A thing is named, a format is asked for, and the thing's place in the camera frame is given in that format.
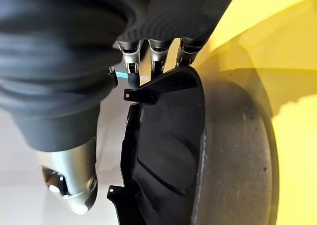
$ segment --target robotic hand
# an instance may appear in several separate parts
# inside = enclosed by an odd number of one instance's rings
[[[49,190],[73,212],[96,199],[100,101],[117,86],[121,53],[133,89],[143,41],[151,79],[163,73],[174,38],[182,38],[176,67],[190,65],[230,1],[0,0],[0,106],[37,154]]]

